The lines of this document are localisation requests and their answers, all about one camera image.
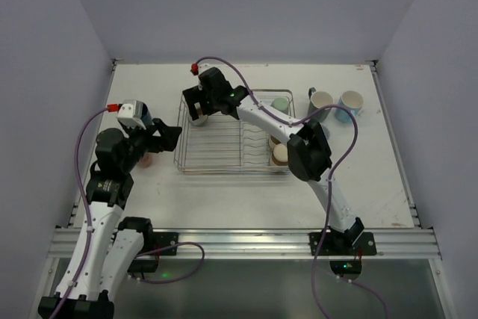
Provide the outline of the pink dotted mug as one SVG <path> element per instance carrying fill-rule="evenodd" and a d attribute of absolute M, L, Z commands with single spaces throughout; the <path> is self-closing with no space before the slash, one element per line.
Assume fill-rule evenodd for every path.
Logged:
<path fill-rule="evenodd" d="M 137 163 L 137 165 L 141 168 L 150 167 L 153 163 L 153 157 L 151 153 L 146 153 L 141 160 Z"/>

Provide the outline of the dark blue mug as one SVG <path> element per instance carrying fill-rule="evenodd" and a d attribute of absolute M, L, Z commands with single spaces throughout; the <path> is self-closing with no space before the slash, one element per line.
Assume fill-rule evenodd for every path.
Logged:
<path fill-rule="evenodd" d="M 145 127 L 153 125 L 152 116 L 151 116 L 151 114 L 149 112 L 149 109 L 146 105 L 143 106 L 141 119 L 142 119 L 143 124 L 145 125 Z"/>

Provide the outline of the dark teal grey mug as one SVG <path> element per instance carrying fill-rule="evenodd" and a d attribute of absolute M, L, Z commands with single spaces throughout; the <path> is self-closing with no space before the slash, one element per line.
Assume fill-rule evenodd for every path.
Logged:
<path fill-rule="evenodd" d="M 319 111 L 320 108 L 326 105 L 333 105 L 333 97 L 325 91 L 317 91 L 314 87 L 308 89 L 308 115 L 312 115 L 320 123 L 324 122 L 328 117 L 330 108 Z"/>

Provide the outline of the pale blue grey cup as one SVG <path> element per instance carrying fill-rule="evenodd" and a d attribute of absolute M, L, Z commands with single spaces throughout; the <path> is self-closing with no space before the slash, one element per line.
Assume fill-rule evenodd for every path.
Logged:
<path fill-rule="evenodd" d="M 329 129 L 328 129 L 325 125 L 322 125 L 321 128 L 322 128 L 322 130 L 323 130 L 323 133 L 324 133 L 326 139 L 328 140 L 329 137 L 330 137 L 330 131 L 329 131 Z"/>

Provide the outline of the light blue mug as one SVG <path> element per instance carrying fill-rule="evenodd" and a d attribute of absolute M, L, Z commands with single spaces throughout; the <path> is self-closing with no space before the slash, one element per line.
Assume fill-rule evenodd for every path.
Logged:
<path fill-rule="evenodd" d="M 339 108 L 335 111 L 335 119 L 340 123 L 351 123 L 352 118 L 347 113 L 348 111 L 356 117 L 364 104 L 363 96 L 354 90 L 348 90 L 342 93 L 338 100 Z"/>

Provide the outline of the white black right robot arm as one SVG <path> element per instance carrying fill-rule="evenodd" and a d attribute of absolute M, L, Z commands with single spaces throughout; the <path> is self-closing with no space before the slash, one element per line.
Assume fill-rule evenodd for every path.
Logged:
<path fill-rule="evenodd" d="M 248 87 L 233 88 L 216 67 L 201 70 L 192 64 L 190 71 L 199 79 L 198 85 L 183 91 L 191 119 L 221 113 L 256 126 L 286 145 L 290 172 L 311 187 L 326 211 L 324 226 L 339 243 L 353 246 L 364 225 L 335 180 L 334 171 L 343 158 L 332 162 L 320 122 L 289 117 L 258 101 Z"/>

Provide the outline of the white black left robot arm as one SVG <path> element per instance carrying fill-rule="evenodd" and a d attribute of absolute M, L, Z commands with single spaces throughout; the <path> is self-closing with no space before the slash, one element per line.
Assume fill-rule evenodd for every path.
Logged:
<path fill-rule="evenodd" d="M 114 295 L 134 257 L 152 240 L 151 221 L 123 218 L 131 171 L 148 152 L 172 152 L 182 129 L 154 118 L 146 127 L 107 128 L 96 137 L 96 161 L 81 187 L 85 218 L 55 292 L 42 297 L 42 318 L 112 318 Z"/>

